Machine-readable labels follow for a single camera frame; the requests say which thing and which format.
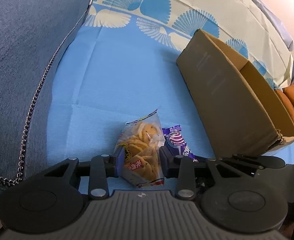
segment clear plastic snack bag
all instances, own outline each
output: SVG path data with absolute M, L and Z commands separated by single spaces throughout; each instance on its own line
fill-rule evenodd
M 164 184 L 159 158 L 159 147 L 164 143 L 157 110 L 126 123 L 115 147 L 125 148 L 122 177 L 137 187 Z

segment bed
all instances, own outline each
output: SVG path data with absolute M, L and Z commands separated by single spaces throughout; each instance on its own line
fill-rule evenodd
M 47 161 L 111 153 L 127 121 L 158 109 L 162 127 L 180 124 L 195 155 L 214 153 L 176 59 L 196 29 L 248 58 L 272 88 L 290 84 L 293 59 L 252 0 L 93 0 L 58 65 L 47 121 Z M 294 143 L 269 152 L 294 163 Z M 133 189 L 108 179 L 113 189 Z M 174 179 L 166 179 L 172 189 Z M 86 178 L 80 191 L 86 193 Z

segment purple candy wrapper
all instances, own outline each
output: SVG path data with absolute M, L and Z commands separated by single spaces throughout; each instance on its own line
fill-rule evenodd
M 188 147 L 187 143 L 185 142 L 183 136 L 181 135 L 182 128 L 180 125 L 175 125 L 170 128 L 162 128 L 165 139 L 166 139 L 166 147 L 170 150 L 173 156 L 176 155 L 183 155 L 188 156 L 197 162 L 194 154 L 190 152 L 190 148 Z

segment gray fabric cushion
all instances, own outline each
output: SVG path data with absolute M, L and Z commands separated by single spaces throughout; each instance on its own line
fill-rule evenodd
M 21 138 L 31 100 L 44 70 L 89 0 L 0 0 L 0 176 L 15 179 Z M 46 127 L 58 53 L 39 94 L 29 128 L 24 178 L 47 166 Z M 6 187 L 0 185 L 0 192 Z

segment cardboard flap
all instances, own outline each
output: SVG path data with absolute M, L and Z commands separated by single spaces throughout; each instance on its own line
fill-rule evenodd
M 283 137 L 281 143 L 278 143 L 276 146 L 271 147 L 268 151 L 276 151 L 281 149 L 284 146 L 290 145 L 294 142 L 294 137 Z
M 225 57 L 227 57 L 239 71 L 248 62 L 248 59 L 244 58 L 241 54 L 235 51 L 232 47 L 228 46 L 225 42 L 217 39 L 209 33 L 204 34 L 207 36 L 208 39 L 212 40 L 212 42 L 214 42 L 218 46 L 218 48 L 225 54 Z
M 294 137 L 294 123 L 284 105 L 258 70 L 248 62 L 240 73 L 262 103 L 276 129 L 285 137 Z
M 217 44 L 216 38 L 196 31 L 177 65 L 215 155 L 262 154 L 279 136 L 253 90 Z

